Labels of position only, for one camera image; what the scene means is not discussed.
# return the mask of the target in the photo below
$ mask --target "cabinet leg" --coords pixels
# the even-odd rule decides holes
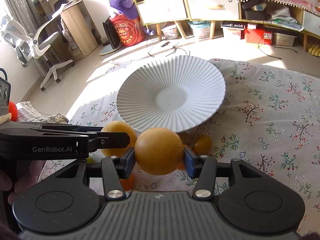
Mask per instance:
[[[303,50],[308,51],[308,34],[303,35]]]
[[[162,41],[162,32],[161,32],[161,25],[160,23],[157,23],[157,34],[158,34],[158,40]]]
[[[213,39],[214,37],[214,29],[216,27],[216,21],[211,21],[211,24],[210,24],[210,40]]]
[[[183,28],[181,26],[181,23],[179,21],[175,21],[174,23],[176,24],[176,27],[178,28],[178,30],[179,30],[179,32],[181,34],[181,37],[183,39],[186,39],[186,34],[184,33],[184,30],[183,30]]]

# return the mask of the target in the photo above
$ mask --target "plate rim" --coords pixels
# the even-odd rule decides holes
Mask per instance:
[[[223,103],[223,101],[224,101],[224,99],[225,99],[225,96],[226,96],[226,81],[225,81],[225,79],[224,79],[221,71],[217,68],[217,66],[216,66],[215,64],[211,63],[209,60],[206,60],[206,59],[203,59],[203,58],[199,58],[199,57],[195,57],[195,56],[188,56],[188,55],[174,55],[174,56],[172,56],[172,57],[165,57],[164,59],[165,59],[165,60],[169,60],[169,58],[170,58],[170,59],[173,59],[173,58],[178,58],[178,57],[194,57],[194,58],[198,58],[198,59],[200,59],[200,60],[207,61],[208,63],[210,63],[214,68],[216,68],[216,69],[218,70],[219,75],[222,77],[223,84],[224,84],[224,86],[223,86],[223,94],[224,94],[224,95],[223,95],[222,100],[221,100],[221,102],[219,103],[219,106],[217,107],[217,109],[216,109],[216,110],[212,113],[212,115],[210,115],[207,119],[205,119],[204,121],[201,121],[200,123],[198,123],[198,124],[196,124],[196,125],[194,125],[194,126],[192,126],[192,127],[188,127],[188,128],[186,128],[186,129],[179,130],[179,131],[173,131],[173,132],[175,132],[175,133],[180,133],[180,132],[184,132],[184,131],[191,130],[191,129],[193,129],[193,128],[195,128],[195,127],[197,127],[197,126],[205,123],[206,121],[208,121],[213,115],[215,115],[215,114],[217,113],[218,109],[221,107],[221,105],[222,105],[222,103]],[[118,114],[119,114],[120,119],[121,119],[124,123],[126,123],[127,125],[130,125],[130,124],[128,124],[125,120],[123,120],[123,118],[121,117],[120,112],[119,112],[119,110],[118,110],[118,96],[119,96],[119,92],[120,92],[121,88],[123,87],[123,85],[125,84],[125,82],[126,82],[136,71],[138,71],[139,69],[141,69],[142,67],[144,67],[144,66],[146,66],[146,65],[148,65],[148,64],[151,64],[151,63],[156,62],[156,61],[160,61],[161,59],[163,59],[163,58],[156,58],[156,59],[151,60],[151,61],[148,61],[148,62],[145,63],[144,65],[140,66],[140,67],[137,68],[135,71],[133,71],[133,72],[126,78],[126,80],[123,82],[123,84],[121,85],[121,87],[120,87],[120,89],[119,89],[119,91],[118,91],[118,94],[117,94],[117,98],[116,98],[116,106],[117,106],[117,112],[118,112]],[[133,129],[135,129],[136,131],[139,131],[139,132],[144,132],[144,131],[146,131],[147,129],[154,128],[154,127],[149,127],[149,128],[147,128],[146,130],[140,130],[140,129],[137,129],[136,127],[133,127],[133,126],[131,126],[131,127],[132,127]]]

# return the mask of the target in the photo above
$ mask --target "plate center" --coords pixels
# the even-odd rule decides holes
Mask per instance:
[[[183,106],[188,99],[187,92],[180,87],[167,87],[156,95],[156,106],[166,112]]]

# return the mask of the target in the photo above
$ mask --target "tablecloth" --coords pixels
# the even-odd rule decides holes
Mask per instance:
[[[320,80],[248,62],[222,59],[210,62],[225,78],[225,99],[217,113],[188,133],[192,139],[201,134],[209,135],[213,142],[210,155],[218,162],[229,163],[232,158],[241,158],[295,190],[306,205],[298,232],[303,235],[320,231]],[[70,123],[104,126],[121,120],[116,109],[118,89],[126,76],[141,64],[108,63],[108,69],[100,77],[101,84],[111,82],[112,74],[119,74],[124,69],[127,71],[123,72],[125,77],[114,91],[108,91],[101,98],[92,101],[90,94],[84,97],[83,105]],[[104,157],[100,150],[90,155],[96,162]],[[47,161],[40,179],[70,162]],[[197,183],[197,179],[189,178],[180,170],[153,176],[144,173],[136,164],[133,173],[136,178],[134,189],[141,191],[185,190],[191,193]],[[103,195],[101,179],[91,179],[90,187]],[[221,194],[227,188],[228,180],[218,178],[215,194]]]

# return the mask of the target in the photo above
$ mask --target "red container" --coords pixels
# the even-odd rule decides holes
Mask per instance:
[[[120,14],[110,18],[110,21],[115,27],[123,46],[130,47],[144,40],[139,16],[130,20],[124,14]]]
[[[263,29],[251,30],[245,28],[245,41],[248,43],[259,43],[271,45],[272,43],[272,32],[265,32]]]

